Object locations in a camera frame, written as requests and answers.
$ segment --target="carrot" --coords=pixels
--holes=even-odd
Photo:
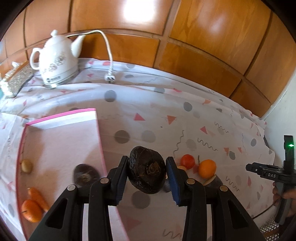
[[[33,200],[25,200],[22,204],[22,214],[31,223],[37,223],[42,219],[42,210]]]
[[[28,194],[45,212],[49,210],[49,205],[36,188],[28,188]]]

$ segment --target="metal mesh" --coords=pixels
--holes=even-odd
[[[271,217],[269,220],[267,220],[260,228],[260,231],[265,234],[269,231],[272,231],[276,228],[279,227],[279,225],[274,221],[275,219],[275,216]],[[279,234],[274,234],[274,235],[271,235],[269,237],[266,237],[265,238],[267,241],[275,241],[275,240],[278,240],[279,239]]]

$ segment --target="silver sequined object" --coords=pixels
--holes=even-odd
[[[34,70],[29,61],[21,63],[16,68],[8,71],[0,80],[0,88],[8,98],[17,96],[21,88],[33,77]]]

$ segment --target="white electric kettle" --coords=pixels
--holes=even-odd
[[[57,30],[53,30],[51,36],[43,49],[33,48],[30,65],[32,69],[40,71],[46,87],[55,88],[77,75],[78,57],[85,35],[78,36],[74,42],[64,35],[58,35]],[[40,52],[39,65],[34,63],[36,52]]]

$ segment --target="kettle handle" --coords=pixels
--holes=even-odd
[[[32,50],[32,53],[31,53],[31,56],[30,56],[30,65],[31,65],[32,69],[35,69],[35,70],[40,69],[39,65],[34,63],[34,55],[35,55],[36,52],[40,53],[41,50],[42,50],[41,48],[33,48],[33,50]]]

